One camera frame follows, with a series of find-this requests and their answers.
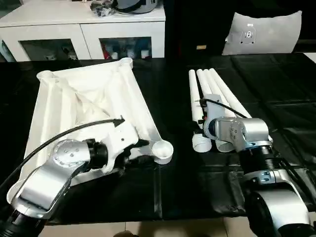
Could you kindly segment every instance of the black cable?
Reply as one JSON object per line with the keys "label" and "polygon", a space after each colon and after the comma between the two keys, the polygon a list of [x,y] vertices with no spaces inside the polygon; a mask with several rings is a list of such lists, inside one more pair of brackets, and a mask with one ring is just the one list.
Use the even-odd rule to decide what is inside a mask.
{"label": "black cable", "polygon": [[44,142],[39,147],[37,147],[34,151],[32,151],[27,157],[25,157],[25,159],[15,168],[15,170],[4,180],[4,182],[0,185],[0,191],[5,187],[5,185],[10,181],[10,179],[26,164],[26,162],[28,162],[34,155],[36,155],[40,150],[47,147],[52,142],[56,141],[57,139],[65,136],[69,133],[83,129],[85,127],[90,127],[90,126],[94,126],[94,125],[98,125],[98,124],[102,124],[102,123],[110,123],[110,122],[114,123],[115,125],[118,125],[118,124],[124,122],[124,119],[106,119],[106,120],[100,120],[100,121],[95,121],[95,122],[89,122],[89,123],[86,123],[86,124],[83,124],[83,125],[80,125],[77,127],[73,127],[67,131],[62,132],[62,133],[59,133],[58,135],[56,135],[53,138],[49,139],[48,141]]}
{"label": "black cable", "polygon": [[215,105],[222,106],[222,107],[224,107],[225,109],[228,109],[228,110],[232,111],[233,113],[235,113],[236,115],[238,115],[238,116],[240,116],[240,117],[242,117],[242,118],[244,118],[244,119],[247,118],[245,115],[239,113],[238,111],[236,111],[236,110],[232,109],[231,107],[229,107],[229,106],[227,106],[227,105],[224,105],[224,104],[222,104],[222,103],[220,103],[220,102],[218,102],[218,101],[210,100],[210,99],[206,99],[206,98],[200,99],[200,102],[203,103],[203,101],[211,102],[211,103],[213,103],[213,104],[215,104]]}
{"label": "black cable", "polygon": [[316,200],[309,189],[309,187],[306,185],[302,177],[296,172],[296,170],[290,165],[290,163],[282,158],[281,159],[281,165],[283,168],[287,171],[287,173],[290,175],[291,179],[293,179],[294,182],[297,183],[297,185],[301,188],[301,190],[305,193],[307,198],[311,201],[311,203],[316,206]]}

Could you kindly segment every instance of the floor tile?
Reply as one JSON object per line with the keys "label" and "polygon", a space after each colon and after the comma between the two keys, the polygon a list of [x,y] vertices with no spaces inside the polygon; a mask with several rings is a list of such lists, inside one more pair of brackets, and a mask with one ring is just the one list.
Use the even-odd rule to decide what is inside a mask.
{"label": "floor tile", "polygon": [[125,231],[125,222],[46,226],[40,237],[113,237],[115,234],[123,231]]}
{"label": "floor tile", "polygon": [[247,217],[224,218],[228,237],[256,237],[249,227]]}
{"label": "floor tile", "polygon": [[222,218],[127,222],[126,230],[139,237],[227,237]]}

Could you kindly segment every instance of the black tablecloth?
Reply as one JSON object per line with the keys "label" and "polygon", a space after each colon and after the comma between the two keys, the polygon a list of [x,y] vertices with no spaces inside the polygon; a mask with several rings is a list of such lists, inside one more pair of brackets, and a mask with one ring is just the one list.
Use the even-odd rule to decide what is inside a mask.
{"label": "black tablecloth", "polygon": [[[21,162],[43,70],[105,60],[1,63],[3,180]],[[316,194],[316,64],[303,54],[218,56],[184,64],[135,60],[134,74],[152,117],[174,146],[168,165],[149,164],[72,187],[52,224],[209,218],[245,215],[236,154],[192,149],[189,69],[215,68],[253,117],[269,127],[274,147]],[[1,206],[5,194],[1,194]],[[309,209],[313,207],[303,195]]]}

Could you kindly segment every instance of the silver robotic arm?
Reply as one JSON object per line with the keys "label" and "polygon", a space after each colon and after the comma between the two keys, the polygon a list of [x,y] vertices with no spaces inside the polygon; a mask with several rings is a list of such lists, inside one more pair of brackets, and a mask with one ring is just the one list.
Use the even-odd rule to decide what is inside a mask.
{"label": "silver robotic arm", "polygon": [[258,118],[221,117],[209,134],[233,144],[244,170],[242,188],[250,227],[257,236],[316,236],[307,207],[272,151],[268,127]]}
{"label": "silver robotic arm", "polygon": [[14,212],[2,223],[0,237],[38,236],[72,183],[110,174],[117,157],[138,142],[136,129],[127,121],[115,126],[101,142],[58,142],[49,159],[27,177],[16,193],[11,202]]}

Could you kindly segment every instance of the white pillow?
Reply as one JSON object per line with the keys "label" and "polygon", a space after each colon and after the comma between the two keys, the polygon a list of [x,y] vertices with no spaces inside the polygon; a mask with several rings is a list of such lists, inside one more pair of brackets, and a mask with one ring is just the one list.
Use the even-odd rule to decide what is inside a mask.
{"label": "white pillow", "polygon": [[252,18],[235,13],[223,55],[291,53],[301,25],[302,11],[273,18]]}

